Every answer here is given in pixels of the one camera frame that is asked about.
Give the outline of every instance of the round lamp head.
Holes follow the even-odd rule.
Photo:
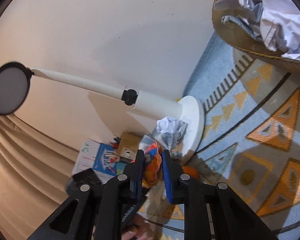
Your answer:
[[[0,115],[9,115],[25,101],[32,72],[23,64],[9,62],[0,67]]]

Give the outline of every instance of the rug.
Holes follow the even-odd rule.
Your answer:
[[[300,236],[300,76],[212,35],[184,96],[201,100],[205,128],[189,165],[201,181],[223,181],[280,240]],[[161,182],[139,210],[161,240],[184,238],[184,207]]]

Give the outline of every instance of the brown basket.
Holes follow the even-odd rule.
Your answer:
[[[246,52],[271,65],[283,68],[291,73],[300,74],[300,61],[281,57],[280,51],[268,50],[262,42],[253,40],[241,27],[234,23],[221,23],[224,15],[245,16],[243,10],[212,10],[212,22],[216,33],[231,46]]]

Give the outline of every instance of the white lamp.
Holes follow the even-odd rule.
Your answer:
[[[26,68],[18,62],[0,67],[0,115],[15,112],[26,100],[32,76],[51,79],[102,95],[122,100],[133,109],[152,115],[157,119],[172,116],[188,124],[182,149],[182,164],[194,154],[200,143],[204,127],[204,110],[200,101],[186,96],[174,102],[145,91],[123,90],[99,82],[50,70]]]

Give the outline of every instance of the candy wrapper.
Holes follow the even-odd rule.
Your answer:
[[[142,186],[153,187],[161,178],[162,147],[157,140],[145,150],[145,169],[143,171]]]

